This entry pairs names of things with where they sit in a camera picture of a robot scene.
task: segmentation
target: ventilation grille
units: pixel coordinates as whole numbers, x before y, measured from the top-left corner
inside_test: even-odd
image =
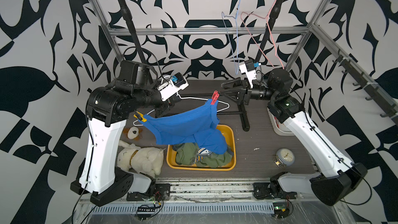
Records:
[[[139,203],[108,204],[95,208],[93,214],[135,214]],[[215,203],[165,203],[160,214],[220,214],[220,213],[269,213],[271,202],[215,202]]]

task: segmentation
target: white hanger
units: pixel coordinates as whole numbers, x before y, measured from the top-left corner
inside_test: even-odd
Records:
[[[177,96],[180,98],[180,99],[201,99],[201,100],[205,100],[205,101],[207,101],[208,99],[204,99],[204,98],[196,98],[196,97],[181,97],[179,94],[178,94],[178,92],[177,92]],[[223,110],[225,110],[225,109],[228,109],[229,108],[229,104],[227,103],[227,102],[223,102],[223,101],[218,101],[218,102],[220,102],[220,103],[224,103],[224,104],[226,104],[226,105],[228,105],[226,108],[223,108],[223,109],[220,109],[220,110],[217,110],[217,112],[221,112],[221,111],[223,111]]]
[[[208,100],[208,99],[205,99],[205,98],[196,98],[196,97],[183,97],[183,98],[182,98],[181,95],[178,94],[178,92],[177,92],[177,96],[178,96],[180,99],[200,99],[200,100],[205,100],[205,101]],[[226,105],[228,105],[228,106],[225,107],[225,108],[223,108],[223,109],[217,110],[217,112],[221,112],[221,111],[226,110],[226,109],[229,108],[229,104],[228,104],[227,102],[223,102],[223,101],[218,101],[218,102],[224,103],[224,104],[226,104]],[[150,113],[153,112],[153,111],[155,111],[155,109],[149,111],[147,114],[150,114]],[[137,121],[138,121],[138,120],[136,120],[136,121],[134,121],[134,122],[132,123],[133,126],[135,126],[135,127],[141,127],[141,126],[143,126],[142,124],[135,124]]]

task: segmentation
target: white container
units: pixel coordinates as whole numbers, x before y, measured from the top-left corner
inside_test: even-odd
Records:
[[[268,109],[267,112],[276,134],[280,136],[294,136],[294,134],[284,124],[279,123],[278,119],[274,117]]]

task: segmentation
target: red clothespin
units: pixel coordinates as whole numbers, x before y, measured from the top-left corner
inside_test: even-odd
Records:
[[[220,96],[220,94],[217,91],[214,91],[213,96],[211,97],[211,99],[212,99],[211,105],[214,105],[214,103],[216,103],[219,96]]]

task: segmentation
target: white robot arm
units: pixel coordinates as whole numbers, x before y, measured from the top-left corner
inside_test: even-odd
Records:
[[[255,191],[254,196],[273,198],[286,192],[309,193],[332,206],[359,185],[367,169],[343,155],[315,126],[301,103],[289,95],[291,85],[289,72],[281,68],[273,69],[266,83],[250,83],[245,78],[222,84],[225,90],[221,94],[237,104],[248,105],[250,99],[269,100],[269,111],[296,135],[319,168],[319,173],[313,174],[282,172],[271,178],[269,188]]]
[[[161,117],[180,100],[176,92],[188,86],[180,73],[168,76],[159,85],[152,80],[150,70],[155,71],[147,64],[122,61],[119,77],[93,90],[88,99],[86,161],[81,177],[70,188],[80,195],[92,192],[90,201],[99,207],[127,192],[145,193],[154,182],[150,177],[115,167],[120,135],[129,114],[135,112],[141,118],[137,108],[154,107],[155,115]]]

